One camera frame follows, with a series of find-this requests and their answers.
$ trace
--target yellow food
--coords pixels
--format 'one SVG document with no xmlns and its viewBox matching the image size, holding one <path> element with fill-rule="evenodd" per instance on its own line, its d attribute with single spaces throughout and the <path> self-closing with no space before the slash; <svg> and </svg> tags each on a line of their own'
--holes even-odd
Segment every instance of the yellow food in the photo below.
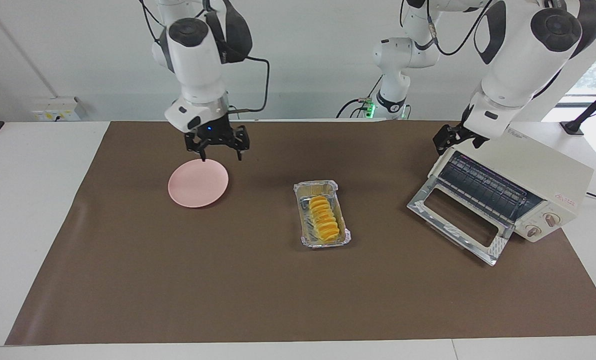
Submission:
<svg viewBox="0 0 596 360">
<path fill-rule="evenodd" d="M 336 240 L 340 229 L 328 199 L 316 196 L 309 200 L 309 212 L 318 238 L 323 242 Z"/>
</svg>

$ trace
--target oven knob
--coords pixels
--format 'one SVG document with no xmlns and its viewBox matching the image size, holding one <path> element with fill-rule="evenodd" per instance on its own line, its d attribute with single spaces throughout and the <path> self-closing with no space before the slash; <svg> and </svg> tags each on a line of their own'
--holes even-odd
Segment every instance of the oven knob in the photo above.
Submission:
<svg viewBox="0 0 596 360">
<path fill-rule="evenodd" d="M 533 226 L 533 225 L 529 225 L 527 227 L 527 237 L 528 238 L 533 238 L 536 235 L 540 235 L 540 233 L 542 233 L 543 231 L 540 230 L 540 227 L 538 226 Z"/>
<path fill-rule="evenodd" d="M 547 225 L 550 228 L 555 228 L 556 226 L 561 224 L 561 218 L 556 214 L 547 213 L 544 215 L 544 221 L 547 222 Z"/>
</svg>

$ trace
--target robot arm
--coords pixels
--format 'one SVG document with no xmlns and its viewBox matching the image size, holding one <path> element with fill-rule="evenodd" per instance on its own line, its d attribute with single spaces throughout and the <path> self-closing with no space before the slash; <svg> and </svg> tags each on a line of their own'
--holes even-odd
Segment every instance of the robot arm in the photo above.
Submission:
<svg viewBox="0 0 596 360">
<path fill-rule="evenodd" d="M 241 62 L 252 48 L 243 17 L 229 0 L 203 0 L 204 20 L 190 16 L 189 1 L 158 0 L 165 29 L 152 52 L 156 61 L 175 73 L 181 95 L 165 111 L 188 151 L 207 158 L 205 148 L 225 145 L 238 159 L 250 141 L 244 126 L 232 129 L 222 64 Z"/>
<path fill-rule="evenodd" d="M 445 125 L 433 138 L 438 153 L 469 139 L 479 148 L 500 137 L 567 61 L 596 39 L 596 0 L 517 6 L 498 0 L 487 10 L 491 40 L 486 48 L 476 46 L 476 50 L 489 64 L 488 73 L 463 112 L 460 125 Z M 518 14 L 523 20 L 512 23 L 509 14 Z"/>
<path fill-rule="evenodd" d="M 403 28 L 408 37 L 383 40 L 374 51 L 375 63 L 384 74 L 374 98 L 376 116 L 394 119 L 402 111 L 410 80 L 401 70 L 426 68 L 438 61 L 434 24 L 440 14 L 471 12 L 484 3 L 407 0 Z M 479 147 L 502 135 L 567 61 L 596 39 L 596 0 L 494 0 L 480 22 L 478 30 L 487 32 L 489 41 L 476 50 L 489 65 L 488 73 L 460 125 L 446 125 L 434 137 L 439 153 L 468 139 L 475 139 Z"/>
<path fill-rule="evenodd" d="M 407 0 L 402 27 L 407 37 L 383 39 L 373 49 L 373 62 L 382 71 L 382 85 L 373 96 L 374 116 L 398 119 L 404 111 L 411 80 L 404 69 L 435 66 L 440 51 L 434 44 L 429 19 L 434 24 L 442 12 L 469 12 L 484 7 L 482 0 Z"/>
</svg>

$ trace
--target label on toaster oven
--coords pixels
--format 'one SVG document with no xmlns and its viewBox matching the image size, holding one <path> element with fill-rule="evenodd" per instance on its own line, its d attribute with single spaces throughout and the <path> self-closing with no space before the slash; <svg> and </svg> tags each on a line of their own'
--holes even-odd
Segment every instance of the label on toaster oven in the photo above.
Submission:
<svg viewBox="0 0 596 360">
<path fill-rule="evenodd" d="M 555 198 L 558 199 L 561 203 L 569 205 L 572 208 L 576 207 L 576 202 L 570 198 L 568 198 L 567 196 L 561 194 L 561 193 L 557 193 L 555 195 Z"/>
<path fill-rule="evenodd" d="M 522 133 L 520 133 L 520 132 L 518 132 L 518 131 L 516 131 L 516 130 L 513 130 L 511 127 L 508 127 L 508 128 L 507 128 L 507 130 L 506 130 L 506 132 L 507 132 L 509 135 L 511 135 L 511 136 L 513 136 L 513 137 L 515 137 L 515 138 L 518 138 L 518 139 L 525 139 L 525 135 L 524 135 L 524 134 L 522 134 Z"/>
</svg>

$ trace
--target pink plate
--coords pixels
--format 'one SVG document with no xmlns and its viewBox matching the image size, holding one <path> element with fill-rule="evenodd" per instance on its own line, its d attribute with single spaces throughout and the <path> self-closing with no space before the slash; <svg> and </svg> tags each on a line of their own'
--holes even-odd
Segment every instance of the pink plate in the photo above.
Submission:
<svg viewBox="0 0 596 360">
<path fill-rule="evenodd" d="M 169 178 L 169 196 L 186 208 L 210 205 L 227 190 L 229 175 L 220 162 L 207 159 L 182 164 Z"/>
</svg>

